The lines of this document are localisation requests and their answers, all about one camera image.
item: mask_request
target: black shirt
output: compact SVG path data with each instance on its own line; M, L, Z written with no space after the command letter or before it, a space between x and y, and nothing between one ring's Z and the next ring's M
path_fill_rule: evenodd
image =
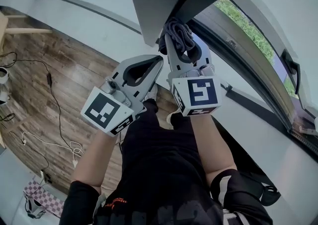
M147 155L138 157L124 169L117 189L94 218L98 192L89 185L73 182L60 224L221 225L223 209L235 212L242 220L229 220L230 225L272 224L236 170L223 171L209 188L197 153L182 145L153 143L147 147Z

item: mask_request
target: white cable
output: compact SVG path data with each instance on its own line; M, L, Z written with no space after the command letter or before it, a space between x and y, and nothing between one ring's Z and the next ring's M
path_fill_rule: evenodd
M54 143L45 142L44 140L41 140L40 138L38 138L37 136L35 136L34 134L32 134L32 133L30 133L30 132L23 132L23 133L22 133L22 142L24 143L24 145L26 144L26 140L23 139L24 134L30 134L30 135L34 136L35 138L37 138L39 141L41 141L41 142L43 142L43 143L45 143L45 144L47 144L47 145L58 146L58 147L61 147L61 148L65 148L65 149L70 150L70 151L73 153L73 160L75 160L75 159L74 159L74 155L77 155L78 157L80 157L80 155L79 155L80 152L84 154L84 152L82 151L82 145L81 145L80 143L77 143L77 142L75 142L75 141L70 141L70 146L71 146L71 148L69 148L69 147L64 147L64 146L61 146L61 145L59 145L59 144L54 144ZM79 145L79 148L74 148L74 149L72 149L72 143L74 143L74 144L76 144L76 145Z

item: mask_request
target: checkered mat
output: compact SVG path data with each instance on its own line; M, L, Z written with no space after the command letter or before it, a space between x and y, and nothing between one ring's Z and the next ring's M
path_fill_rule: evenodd
M39 189L40 187L41 186L37 182L31 181L24 188L24 193L27 196L32 195L32 198L45 207L47 211L57 217L61 217L64 201L53 196L43 188Z

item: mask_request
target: gray cloth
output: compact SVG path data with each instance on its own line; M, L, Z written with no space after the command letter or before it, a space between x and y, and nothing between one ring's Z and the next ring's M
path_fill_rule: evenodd
M164 35L166 33L170 35L172 42L174 43L174 47L176 48L177 52L181 54L183 54L185 51L193 49L195 46L190 28L176 17L173 17L163 26L163 30L159 39L158 51L164 55L167 54L164 40Z

